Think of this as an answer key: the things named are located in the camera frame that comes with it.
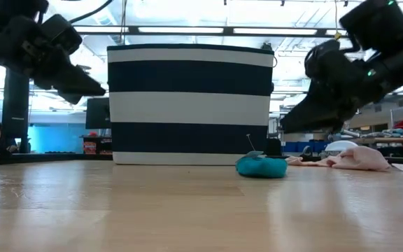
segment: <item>monitor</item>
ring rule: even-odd
[[[89,130],[111,128],[110,102],[108,98],[88,99],[85,128]]]

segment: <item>pink fabric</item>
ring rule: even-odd
[[[332,167],[337,169],[358,169],[371,171],[385,171],[390,164],[378,150],[365,146],[349,148],[337,156],[329,156],[318,162],[302,162],[302,157],[287,157],[289,165]]]

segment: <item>blue wall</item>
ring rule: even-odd
[[[46,151],[66,151],[83,153],[82,135],[90,133],[85,129],[85,124],[35,124],[29,127],[28,135],[31,143],[31,150],[36,153]]]

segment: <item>navy and white striped basket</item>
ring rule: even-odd
[[[223,45],[108,47],[113,159],[233,165],[267,141],[274,53]]]

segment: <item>wooden table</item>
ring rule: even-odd
[[[4,165],[0,251],[403,251],[403,172]]]

